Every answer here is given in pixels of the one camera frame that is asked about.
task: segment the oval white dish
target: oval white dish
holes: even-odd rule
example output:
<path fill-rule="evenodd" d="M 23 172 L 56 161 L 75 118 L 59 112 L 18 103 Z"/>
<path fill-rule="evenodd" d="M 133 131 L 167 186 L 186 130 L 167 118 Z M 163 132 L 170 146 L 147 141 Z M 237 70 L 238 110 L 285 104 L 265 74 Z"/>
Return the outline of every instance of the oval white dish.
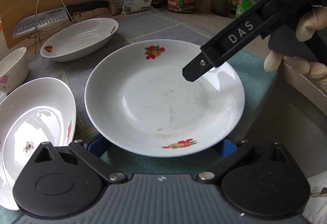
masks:
<path fill-rule="evenodd" d="M 42 45 L 40 53 L 55 62 L 73 61 L 102 48 L 117 29 L 114 19 L 84 20 L 53 35 Z"/>
<path fill-rule="evenodd" d="M 18 210 L 12 188 L 40 143 L 67 146 L 76 123 L 70 88 L 56 78 L 32 80 L 0 104 L 0 205 Z"/>
<path fill-rule="evenodd" d="M 199 53 L 192 43 L 150 40 L 110 54 L 86 84 L 90 120 L 115 145 L 145 156 L 189 155 L 218 143 L 242 116 L 244 89 L 228 63 L 187 82 L 182 68 Z"/>

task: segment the metal bolt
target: metal bolt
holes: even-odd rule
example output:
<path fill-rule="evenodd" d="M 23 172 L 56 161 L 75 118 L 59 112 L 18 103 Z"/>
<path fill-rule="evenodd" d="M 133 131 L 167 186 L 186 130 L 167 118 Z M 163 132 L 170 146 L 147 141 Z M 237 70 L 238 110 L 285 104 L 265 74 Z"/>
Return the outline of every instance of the metal bolt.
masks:
<path fill-rule="evenodd" d="M 114 172 L 109 175 L 109 179 L 112 181 L 121 181 L 124 180 L 125 178 L 126 178 L 125 174 L 121 172 Z"/>
<path fill-rule="evenodd" d="M 215 177 L 215 175 L 210 171 L 201 172 L 198 176 L 201 180 L 212 180 Z"/>

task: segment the green mat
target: green mat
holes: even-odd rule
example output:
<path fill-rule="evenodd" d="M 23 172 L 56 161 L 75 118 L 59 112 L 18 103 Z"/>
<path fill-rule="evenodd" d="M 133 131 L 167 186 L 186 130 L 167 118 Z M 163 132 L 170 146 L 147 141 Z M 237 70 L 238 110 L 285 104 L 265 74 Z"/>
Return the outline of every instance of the green mat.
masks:
<path fill-rule="evenodd" d="M 77 110 L 74 139 L 86 139 L 97 134 L 84 106 L 86 81 L 94 67 L 113 51 L 131 43 L 151 39 L 176 39 L 202 45 L 214 33 L 202 27 L 173 19 L 158 10 L 126 16 L 118 20 L 119 28 L 110 42 L 96 53 L 85 58 L 65 63 L 51 62 L 41 55 L 29 60 L 30 73 L 26 81 L 40 77 L 55 77 L 64 81 L 72 90 Z M 248 51 L 240 51 L 229 61 L 236 70 L 245 90 L 243 116 L 230 134 L 235 140 L 245 137 L 259 114 L 277 77 L 277 73 L 266 73 L 263 60 Z M 151 158 L 130 153 L 113 146 L 102 156 L 106 162 L 119 168 L 129 177 L 132 173 L 191 173 L 196 175 L 220 157 L 212 149 L 178 158 Z M 20 212 L 0 207 L 0 224 L 12 223 Z"/>

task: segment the condiment jar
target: condiment jar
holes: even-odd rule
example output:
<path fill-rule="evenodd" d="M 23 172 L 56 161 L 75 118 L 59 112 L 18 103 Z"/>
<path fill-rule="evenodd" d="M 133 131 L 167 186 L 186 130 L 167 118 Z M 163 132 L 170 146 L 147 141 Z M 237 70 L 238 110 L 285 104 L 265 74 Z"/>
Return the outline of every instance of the condiment jar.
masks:
<path fill-rule="evenodd" d="M 238 0 L 237 1 L 237 9 L 236 9 L 236 17 L 243 14 L 246 10 L 248 10 L 251 6 L 255 5 L 260 0 Z"/>
<path fill-rule="evenodd" d="M 212 0 L 197 0 L 195 11 L 199 13 L 209 14 L 211 11 Z"/>

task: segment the white glove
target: white glove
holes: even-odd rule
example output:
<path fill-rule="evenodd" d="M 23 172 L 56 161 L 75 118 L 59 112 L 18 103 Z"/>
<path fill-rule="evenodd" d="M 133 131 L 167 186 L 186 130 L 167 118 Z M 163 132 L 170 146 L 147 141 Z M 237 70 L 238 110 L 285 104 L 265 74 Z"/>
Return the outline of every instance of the white glove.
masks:
<path fill-rule="evenodd" d="M 299 21 L 296 28 L 296 37 L 299 41 L 311 39 L 316 30 L 327 27 L 327 7 L 313 7 L 312 11 L 306 13 Z M 264 69 L 272 72 L 278 69 L 285 55 L 272 51 L 264 61 Z M 327 67 L 318 62 L 308 62 L 301 57 L 288 57 L 287 60 L 292 69 L 307 76 L 319 85 L 327 85 Z"/>

